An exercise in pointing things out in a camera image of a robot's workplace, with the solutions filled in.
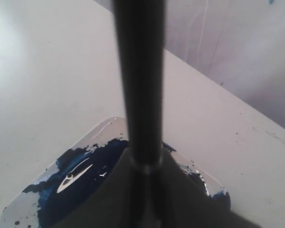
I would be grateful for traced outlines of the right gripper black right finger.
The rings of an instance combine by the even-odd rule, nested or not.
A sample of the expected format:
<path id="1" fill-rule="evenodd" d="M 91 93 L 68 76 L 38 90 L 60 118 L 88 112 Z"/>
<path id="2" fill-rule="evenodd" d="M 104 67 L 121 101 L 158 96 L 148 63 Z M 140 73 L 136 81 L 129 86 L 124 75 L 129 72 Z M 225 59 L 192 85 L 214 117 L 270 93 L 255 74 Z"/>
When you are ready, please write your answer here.
<path id="1" fill-rule="evenodd" d="M 171 153 L 161 149 L 160 211 L 164 228 L 259 228 L 260 225 L 207 197 L 181 170 Z"/>

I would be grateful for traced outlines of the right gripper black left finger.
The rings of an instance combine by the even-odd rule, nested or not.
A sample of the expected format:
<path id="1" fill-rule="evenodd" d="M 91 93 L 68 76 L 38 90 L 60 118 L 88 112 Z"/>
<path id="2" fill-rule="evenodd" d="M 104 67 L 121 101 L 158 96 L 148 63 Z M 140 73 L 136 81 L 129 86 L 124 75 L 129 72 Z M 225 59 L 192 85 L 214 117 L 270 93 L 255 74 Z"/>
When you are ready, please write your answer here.
<path id="1" fill-rule="evenodd" d="M 141 228 L 143 176 L 133 167 L 132 151 L 124 150 L 113 171 L 81 206 L 53 228 Z"/>

